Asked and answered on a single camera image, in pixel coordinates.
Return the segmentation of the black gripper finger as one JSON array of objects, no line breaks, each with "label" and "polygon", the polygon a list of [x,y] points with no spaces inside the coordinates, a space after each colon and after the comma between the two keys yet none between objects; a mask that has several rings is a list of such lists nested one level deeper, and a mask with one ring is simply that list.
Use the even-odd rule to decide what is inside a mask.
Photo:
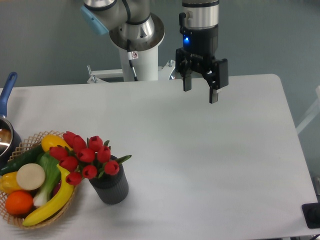
[{"label": "black gripper finger", "polygon": [[183,81],[183,90],[185,92],[190,91],[192,89],[192,69],[191,64],[187,60],[179,64],[179,73]]},{"label": "black gripper finger", "polygon": [[202,76],[209,85],[209,103],[216,103],[219,91],[229,85],[228,60],[213,59]]}]

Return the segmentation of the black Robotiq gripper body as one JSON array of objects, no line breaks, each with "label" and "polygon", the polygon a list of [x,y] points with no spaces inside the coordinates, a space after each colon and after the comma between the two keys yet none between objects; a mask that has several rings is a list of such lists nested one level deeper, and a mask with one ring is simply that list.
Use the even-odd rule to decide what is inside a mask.
[{"label": "black Robotiq gripper body", "polygon": [[182,47],[175,52],[175,70],[185,80],[196,72],[203,78],[215,75],[215,52],[218,48],[219,25],[192,27],[189,15],[179,14]]}]

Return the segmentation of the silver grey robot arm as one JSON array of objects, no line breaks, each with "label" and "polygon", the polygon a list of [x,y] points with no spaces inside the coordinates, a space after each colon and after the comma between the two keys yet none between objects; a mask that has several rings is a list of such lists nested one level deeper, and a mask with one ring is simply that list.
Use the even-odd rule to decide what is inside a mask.
[{"label": "silver grey robot arm", "polygon": [[[86,0],[80,10],[93,31],[109,34],[118,48],[126,82],[159,79],[158,47],[165,28],[148,0]],[[181,75],[184,91],[192,88],[192,73],[201,74],[209,85],[209,101],[215,103],[229,83],[228,61],[215,57],[219,2],[184,0],[178,19],[182,47],[175,52],[173,70]]]}]

